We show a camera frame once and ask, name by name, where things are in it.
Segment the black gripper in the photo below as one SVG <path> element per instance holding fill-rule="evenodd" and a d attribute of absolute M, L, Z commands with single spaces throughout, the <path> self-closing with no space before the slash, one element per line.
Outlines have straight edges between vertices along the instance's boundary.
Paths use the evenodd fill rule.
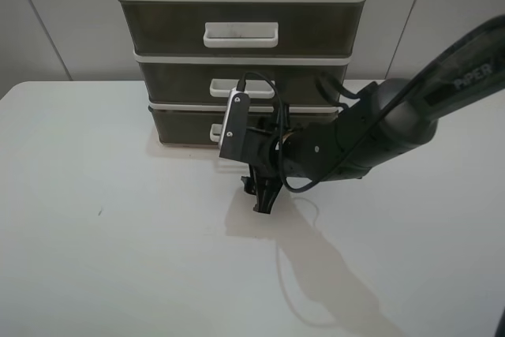
<path fill-rule="evenodd" d="M 246 126 L 236 130 L 232 137 L 226 137 L 219 147 L 219 157 L 249 165 L 249 174 L 241 176 L 243 190 L 256 196 L 253 210 L 271 214 L 273 205 L 282 189 L 279 173 L 279 142 L 290 131 L 290 123 L 280 125 L 277 121 L 261 118 L 264 127 Z"/>

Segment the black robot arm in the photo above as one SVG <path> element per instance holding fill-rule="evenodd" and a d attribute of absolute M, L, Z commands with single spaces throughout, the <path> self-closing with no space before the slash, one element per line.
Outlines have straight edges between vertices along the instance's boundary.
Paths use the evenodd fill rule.
<path fill-rule="evenodd" d="M 327 72 L 315 78 L 318 92 L 338 116 L 305 127 L 290 124 L 290 108 L 277 98 L 262 129 L 248 124 L 246 72 L 229 95 L 219 138 L 223 159 L 244 163 L 244 190 L 255 211 L 268 214 L 290 178 L 306 188 L 321 182 L 360 179 L 369 171 L 434 137 L 438 121 L 504 88 L 504 18 L 485 21 L 449 46 L 414 78 L 371 82 L 347 90 Z"/>

